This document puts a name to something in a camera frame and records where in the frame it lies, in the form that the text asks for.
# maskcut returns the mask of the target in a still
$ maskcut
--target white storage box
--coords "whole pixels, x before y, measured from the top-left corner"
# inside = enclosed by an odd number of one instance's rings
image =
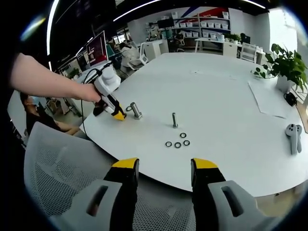
[[[172,12],[172,18],[177,19],[178,18],[178,12]]]
[[[222,16],[224,19],[229,19],[229,13],[228,12],[222,12]]]
[[[223,29],[228,30],[228,24],[221,24]]]
[[[216,39],[216,34],[215,33],[210,33],[211,39]]]

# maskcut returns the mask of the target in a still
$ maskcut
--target cable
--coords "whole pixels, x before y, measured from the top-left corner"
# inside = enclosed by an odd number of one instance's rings
[[[102,74],[102,71],[101,71],[101,70],[96,69],[96,68],[93,68],[92,70],[90,70],[90,71],[87,73],[87,75],[86,75],[85,79],[83,80],[82,84],[85,83],[87,77],[89,76],[89,74],[90,74],[93,70],[95,70],[95,71],[96,71],[96,74],[99,75],[99,76]],[[85,131],[85,134],[86,134],[86,136],[88,137],[87,132],[86,132],[86,128],[85,128],[85,123],[84,123],[82,99],[81,99],[81,116],[82,116],[82,126],[83,126],[83,130]]]

